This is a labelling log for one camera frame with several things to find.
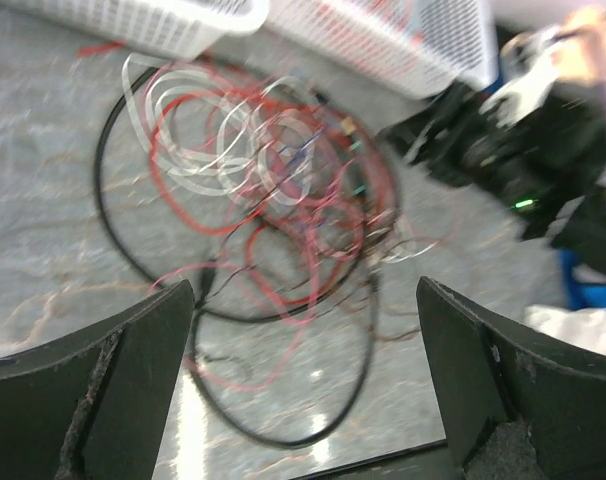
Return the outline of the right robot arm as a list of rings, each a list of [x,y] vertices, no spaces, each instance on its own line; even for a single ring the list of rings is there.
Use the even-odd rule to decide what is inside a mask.
[[[481,110],[488,98],[456,81],[383,138],[438,181],[491,195],[523,221],[520,240],[542,238],[564,206],[592,193],[606,166],[606,122],[595,105],[550,93],[516,125],[501,126],[498,107]]]

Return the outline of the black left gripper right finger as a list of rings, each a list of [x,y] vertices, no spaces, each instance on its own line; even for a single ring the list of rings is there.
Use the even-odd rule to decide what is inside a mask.
[[[494,313],[423,277],[420,328],[455,467],[522,422],[548,479],[606,479],[606,356]]]

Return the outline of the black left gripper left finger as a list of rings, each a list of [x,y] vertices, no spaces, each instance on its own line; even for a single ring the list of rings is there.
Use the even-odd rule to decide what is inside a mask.
[[[0,479],[149,479],[190,330],[182,281],[0,358]]]

